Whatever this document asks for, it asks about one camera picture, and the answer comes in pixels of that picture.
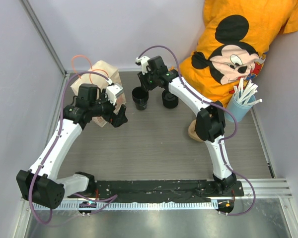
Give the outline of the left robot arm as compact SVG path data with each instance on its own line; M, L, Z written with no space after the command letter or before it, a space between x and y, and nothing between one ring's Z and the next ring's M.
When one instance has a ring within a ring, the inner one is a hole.
M126 106L116 111L118 100L124 93L116 83L100 90L96 85L82 84L78 96L63 110L48 145L29 170L20 170L16 176L22 197L25 200L56 209L63 198L80 193L86 198L95 194L93 175L76 172L74 175L58 179L57 175L70 147L93 117L102 117L114 127L126 123Z

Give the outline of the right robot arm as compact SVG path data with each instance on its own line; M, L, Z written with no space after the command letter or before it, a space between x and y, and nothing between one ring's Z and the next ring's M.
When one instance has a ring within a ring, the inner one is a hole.
M162 57L138 57L135 63L141 66L138 74L141 86L146 91L156 87L176 96L196 115L195 132L208 148L212 165L214 189L218 195L225 196L231 192L236 183L236 175L229 163L224 143L225 118L222 104L198 93L178 71L169 70Z

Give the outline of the printed paper takeout bag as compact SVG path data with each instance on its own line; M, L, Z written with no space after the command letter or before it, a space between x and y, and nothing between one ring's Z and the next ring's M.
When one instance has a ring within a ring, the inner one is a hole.
M122 86L122 82L121 82L120 75L119 75L119 70L117 67L112 66L111 64L109 64L103 60L99 60L96 63L92 64L88 57L86 57L84 55L77 55L77 56L74 56L71 60L72 69L75 73L77 73L77 71L75 69L75 63L74 63L76 58L85 58L88 61L89 68L87 69L87 71L98 72L98 73L106 76L107 78L111 79L114 84L117 83L120 86ZM71 84L71 89L76 96L78 95L79 86L83 83L91 83L91 84L97 85L101 90L105 89L106 86L109 86L107 81L101 76L98 76L95 74L84 74L82 76L79 76L78 79L76 79L74 81L74 83ZM117 105L116 105L116 109L115 109L114 113L118 114L118 111L119 111L121 105L126 104L126 96L124 93L122 93L119 97L117 97L116 104ZM94 123L96 123L97 125L99 125L100 127L104 127L105 124L107 124L105 119L103 119L101 117L94 117L92 119L92 121Z

